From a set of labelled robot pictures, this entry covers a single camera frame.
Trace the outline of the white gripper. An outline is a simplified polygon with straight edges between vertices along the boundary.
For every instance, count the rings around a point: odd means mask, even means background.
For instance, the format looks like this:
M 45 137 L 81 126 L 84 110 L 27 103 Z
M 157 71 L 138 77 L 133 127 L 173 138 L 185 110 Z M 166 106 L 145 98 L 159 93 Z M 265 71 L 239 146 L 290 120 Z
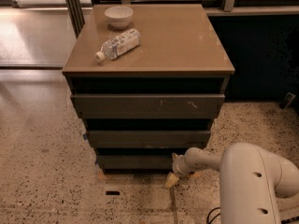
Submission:
M 172 169 L 174 173 L 169 173 L 164 186 L 167 189 L 171 189 L 178 181 L 179 175 L 188 175 L 191 172 L 191 168 L 188 166 L 183 155 L 172 153 Z

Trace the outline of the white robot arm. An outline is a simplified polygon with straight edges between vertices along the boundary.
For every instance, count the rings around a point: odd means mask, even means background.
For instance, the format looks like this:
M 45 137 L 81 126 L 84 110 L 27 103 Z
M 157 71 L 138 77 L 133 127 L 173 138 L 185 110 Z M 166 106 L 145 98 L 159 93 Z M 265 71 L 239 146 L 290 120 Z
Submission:
M 250 143 L 234 143 L 220 155 L 191 147 L 172 160 L 167 188 L 192 172 L 220 173 L 221 224 L 281 224 L 277 199 L 299 192 L 297 166 Z

